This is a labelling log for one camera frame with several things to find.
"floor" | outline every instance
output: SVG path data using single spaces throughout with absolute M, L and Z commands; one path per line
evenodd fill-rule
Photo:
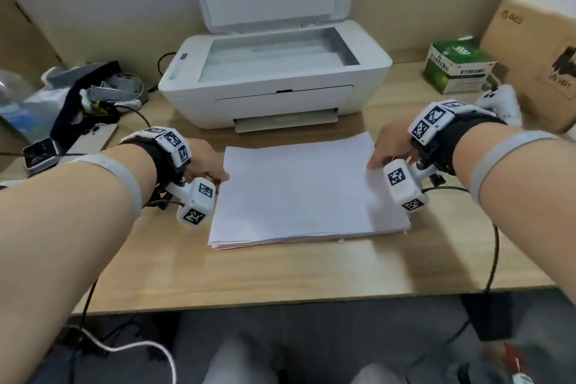
M 558 290 L 515 293 L 514 315 L 523 316 L 515 341 L 540 348 L 553 363 L 547 384 L 576 377 L 576 307 Z M 432 355 L 410 373 L 412 384 L 447 382 L 446 370 L 475 356 L 480 342 L 470 328 L 450 349 L 439 344 L 466 318 L 457 296 L 365 300 L 221 310 L 183 314 L 176 339 L 178 382 L 200 384 L 209 361 L 230 335 L 246 333 L 270 347 L 282 346 L 290 382 L 349 384 L 371 362 L 399 369 L 422 352 Z M 114 327 L 126 320 L 116 316 Z M 129 331 L 120 343 L 133 341 Z M 50 355 L 29 384 L 68 383 L 68 352 Z M 76 383 L 168 383 L 165 363 L 145 351 L 83 358 Z

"printer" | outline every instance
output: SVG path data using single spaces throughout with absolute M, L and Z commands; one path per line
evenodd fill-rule
M 158 85 L 204 129 L 259 131 L 360 111 L 392 60 L 352 0 L 199 0 L 210 35 L 184 41 Z

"gray strap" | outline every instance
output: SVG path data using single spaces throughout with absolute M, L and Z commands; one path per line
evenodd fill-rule
M 138 219 L 140 217 L 140 213 L 142 212 L 142 192 L 140 191 L 140 185 L 138 185 L 132 173 L 122 164 L 104 155 L 84 155 L 72 162 L 95 164 L 115 175 L 130 191 L 134 201 L 136 218 Z
M 476 166 L 470 183 L 470 196 L 474 202 L 480 205 L 480 186 L 484 181 L 488 172 L 506 155 L 516 150 L 520 146 L 531 143 L 536 140 L 559 140 L 559 137 L 548 132 L 535 130 L 530 132 L 522 132 L 517 134 L 511 139 L 501 142 L 498 146 L 493 148 L 488 155 Z

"green box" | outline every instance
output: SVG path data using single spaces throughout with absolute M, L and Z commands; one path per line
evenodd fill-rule
M 435 41 L 428 51 L 424 77 L 440 94 L 479 92 L 494 64 L 472 40 Z

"hand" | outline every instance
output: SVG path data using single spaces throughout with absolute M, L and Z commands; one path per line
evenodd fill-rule
M 412 157 L 411 164 L 418 161 L 418 152 L 410 145 L 412 136 L 407 131 L 408 126 L 412 124 L 418 114 L 394 120 L 380 129 L 374 153 L 366 165 L 367 169 L 378 169 L 396 158 L 408 159 L 408 157 Z
M 216 183 L 227 181 L 230 175 L 224 170 L 224 158 L 218 155 L 206 140 L 186 139 L 192 153 L 192 161 L 184 171 L 186 181 L 209 178 Z

